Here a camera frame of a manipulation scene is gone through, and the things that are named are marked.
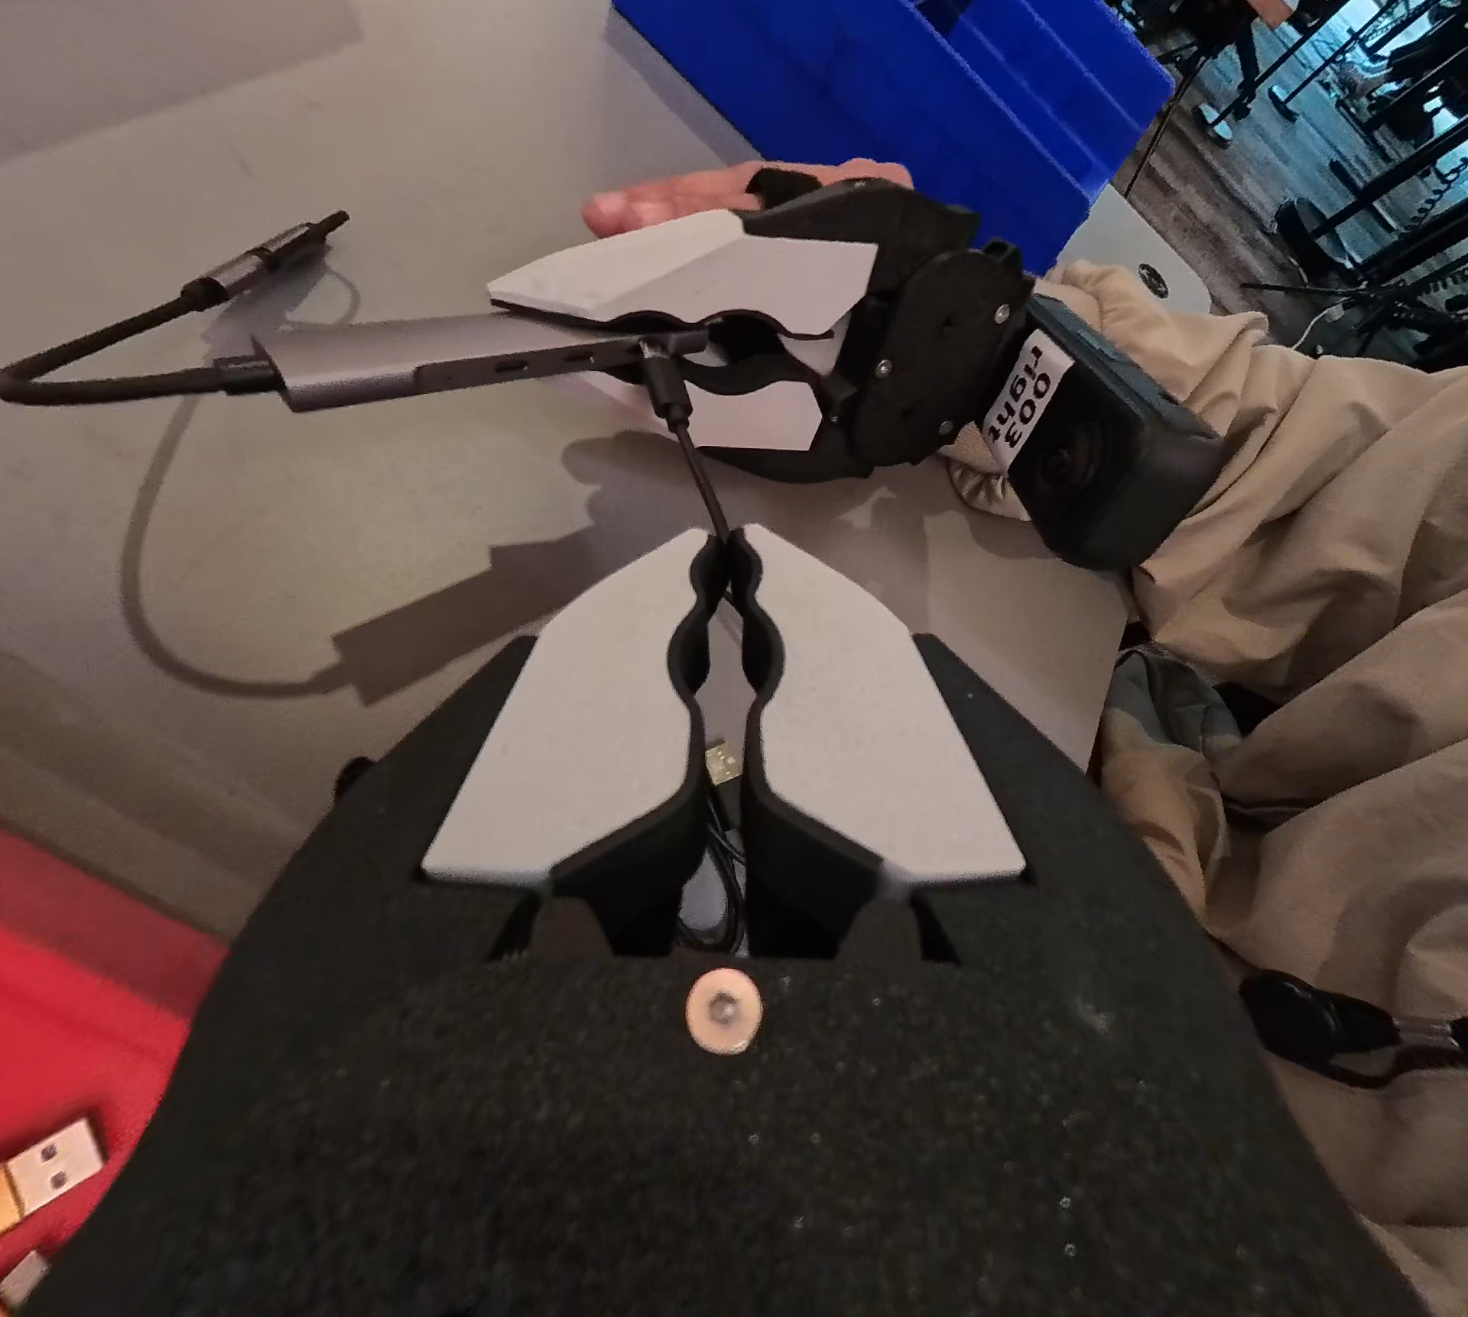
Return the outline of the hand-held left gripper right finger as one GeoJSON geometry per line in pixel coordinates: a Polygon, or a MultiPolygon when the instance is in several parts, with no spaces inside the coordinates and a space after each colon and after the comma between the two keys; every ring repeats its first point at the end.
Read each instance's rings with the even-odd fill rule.
{"type": "Polygon", "coordinates": [[[1025,854],[914,633],[772,531],[743,531],[744,860],[835,946],[873,902],[1009,885],[1025,854]]]}

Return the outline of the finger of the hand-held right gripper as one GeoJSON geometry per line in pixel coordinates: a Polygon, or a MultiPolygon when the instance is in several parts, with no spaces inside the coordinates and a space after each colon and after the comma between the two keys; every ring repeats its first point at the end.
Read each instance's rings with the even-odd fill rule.
{"type": "Polygon", "coordinates": [[[487,296],[599,327],[756,316],[784,333],[824,333],[866,296],[875,258],[875,244],[759,237],[736,212],[710,210],[540,257],[489,282],[487,296]]]}
{"type": "MultiPolygon", "coordinates": [[[[733,367],[704,363],[702,354],[679,356],[675,363],[691,398],[694,445],[805,452],[816,439],[822,408],[804,374],[779,370],[772,383],[736,393],[729,389],[738,378],[733,367]]],[[[578,358],[569,366],[569,389],[595,398],[620,428],[668,436],[654,416],[640,354],[610,366],[578,358]]]]}

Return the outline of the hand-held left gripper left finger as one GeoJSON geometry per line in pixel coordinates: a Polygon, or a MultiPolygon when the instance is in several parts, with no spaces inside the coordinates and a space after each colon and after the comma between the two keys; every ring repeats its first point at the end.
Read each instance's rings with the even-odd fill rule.
{"type": "Polygon", "coordinates": [[[419,860],[444,886],[575,900],[613,953],[667,958],[705,857],[708,619],[718,537],[689,529],[534,638],[419,860]]]}

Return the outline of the blue plastic bin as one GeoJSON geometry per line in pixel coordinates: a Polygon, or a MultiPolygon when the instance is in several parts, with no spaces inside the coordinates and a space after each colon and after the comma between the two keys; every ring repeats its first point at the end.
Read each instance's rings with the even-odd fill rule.
{"type": "Polygon", "coordinates": [[[1056,263],[1171,101],[1102,0],[973,0],[943,39],[914,0],[613,0],[769,162],[904,166],[1056,263]]]}

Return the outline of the grey hub with black cable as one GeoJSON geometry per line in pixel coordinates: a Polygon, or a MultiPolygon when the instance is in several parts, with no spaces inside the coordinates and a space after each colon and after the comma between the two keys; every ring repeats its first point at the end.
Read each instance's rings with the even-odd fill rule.
{"type": "Polygon", "coordinates": [[[54,374],[174,320],[206,314],[315,263],[347,221],[343,210],[295,224],[185,282],[174,298],[2,370],[12,407],[105,407],[186,395],[276,393],[292,414],[495,387],[527,378],[632,371],[646,354],[704,353],[710,320],[658,314],[590,318],[493,298],[490,312],[257,334],[248,353],[178,371],[69,378],[54,374]]]}

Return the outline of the red plastic bin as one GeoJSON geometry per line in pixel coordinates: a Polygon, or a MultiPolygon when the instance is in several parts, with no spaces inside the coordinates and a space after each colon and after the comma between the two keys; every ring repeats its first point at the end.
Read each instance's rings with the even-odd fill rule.
{"type": "Polygon", "coordinates": [[[23,1217],[2,1196],[2,1273],[51,1265],[130,1161],[226,943],[2,833],[2,1161],[87,1122],[99,1171],[23,1217]]]}

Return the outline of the person's right forearm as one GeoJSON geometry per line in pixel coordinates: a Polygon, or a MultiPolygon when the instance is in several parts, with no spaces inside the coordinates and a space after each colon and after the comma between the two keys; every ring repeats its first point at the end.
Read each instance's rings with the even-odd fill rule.
{"type": "Polygon", "coordinates": [[[1155,646],[1277,705],[1345,669],[1466,705],[1463,370],[1312,356],[1117,265],[1064,263],[1036,291],[1225,439],[1219,479],[1132,574],[1155,646]]]}

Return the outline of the person's right hand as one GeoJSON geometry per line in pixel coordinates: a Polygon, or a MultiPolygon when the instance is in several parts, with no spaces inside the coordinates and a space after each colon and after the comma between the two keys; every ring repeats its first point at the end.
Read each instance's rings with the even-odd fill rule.
{"type": "Polygon", "coordinates": [[[762,201],[748,189],[759,169],[786,169],[814,178],[820,188],[848,178],[879,178],[899,188],[912,188],[904,166],[854,158],[838,166],[800,166],[787,162],[744,162],[723,169],[677,175],[640,183],[635,188],[595,193],[582,207],[582,224],[597,237],[615,237],[655,224],[667,224],[708,210],[752,212],[762,201]]]}

